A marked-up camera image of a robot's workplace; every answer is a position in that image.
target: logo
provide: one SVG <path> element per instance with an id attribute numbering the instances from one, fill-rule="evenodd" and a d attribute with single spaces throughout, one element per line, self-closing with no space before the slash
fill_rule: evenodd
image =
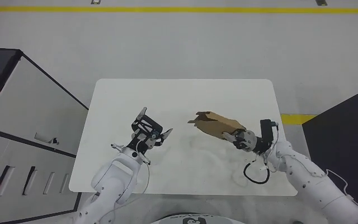
<path id="1" fill-rule="evenodd" d="M 184 218 L 183 224 L 206 224 L 206 220 L 201 217 L 198 217 L 197 220 L 194 218 Z"/>

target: white tabletop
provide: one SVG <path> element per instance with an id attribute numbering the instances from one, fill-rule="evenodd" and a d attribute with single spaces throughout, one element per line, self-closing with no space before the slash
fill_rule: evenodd
<path id="1" fill-rule="evenodd" d="M 236 119 L 261 136 L 260 120 L 278 122 L 285 139 L 275 92 L 269 80 L 135 80 L 104 79 L 96 84 L 74 164 L 70 190 L 94 192 L 90 183 L 97 170 L 116 156 L 111 143 L 127 145 L 131 123 L 141 109 L 163 126 L 173 128 L 163 146 L 145 155 L 151 159 L 148 194 L 296 195 L 285 173 L 271 174 L 257 185 L 243 176 L 253 153 L 209 136 L 187 124 L 198 111 L 212 111 Z M 247 170 L 258 181 L 266 170 L 258 159 Z M 142 192 L 148 174 L 142 166 L 135 193 Z"/>

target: yellow stripe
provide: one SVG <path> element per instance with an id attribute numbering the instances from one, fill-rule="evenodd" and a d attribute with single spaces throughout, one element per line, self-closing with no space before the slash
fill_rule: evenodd
<path id="1" fill-rule="evenodd" d="M 281 114 L 281 120 L 283 124 L 303 124 L 315 116 L 312 114 Z"/>
<path id="2" fill-rule="evenodd" d="M 0 12 L 141 12 L 141 13 L 309 13 L 357 14 L 358 8 L 240 8 L 240 7 L 76 7 L 76 6 L 0 6 Z"/>

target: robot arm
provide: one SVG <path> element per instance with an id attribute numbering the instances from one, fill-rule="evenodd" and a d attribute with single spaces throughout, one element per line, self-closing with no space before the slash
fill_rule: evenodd
<path id="1" fill-rule="evenodd" d="M 254 152 L 270 162 L 275 170 L 285 172 L 288 181 L 310 206 L 319 209 L 333 223 L 358 223 L 358 206 L 349 195 L 343 194 L 328 175 L 307 156 L 292 149 L 288 141 L 271 147 L 271 133 L 262 126 L 262 138 L 250 130 L 223 133 L 223 137 L 238 149 Z M 271 131 L 274 123 L 269 124 Z"/>
<path id="2" fill-rule="evenodd" d="M 132 123 L 132 140 L 127 146 L 112 144 L 119 154 L 109 163 L 103 165 L 93 177 L 91 186 L 97 193 L 90 197 L 80 210 L 76 224 L 112 224 L 115 216 L 112 211 L 116 205 L 123 205 L 133 192 L 138 172 L 143 163 L 150 165 L 144 156 L 147 150 L 161 146 L 172 132 L 172 129 L 162 133 L 162 126 L 145 115 L 147 108 L 139 113 Z M 131 170 L 128 174 L 114 165 L 119 162 Z"/>

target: cardboard box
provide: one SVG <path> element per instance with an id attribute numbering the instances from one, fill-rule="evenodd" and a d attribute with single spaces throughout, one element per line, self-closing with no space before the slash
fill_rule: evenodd
<path id="1" fill-rule="evenodd" d="M 220 139 L 224 139 L 222 137 L 223 132 L 231 134 L 237 129 L 246 130 L 246 128 L 236 120 L 225 118 L 214 112 L 197 112 L 196 115 L 198 115 L 197 118 L 195 118 L 195 120 L 188 121 L 188 123 L 195 124 L 194 126 L 199 128 L 204 133 Z"/>

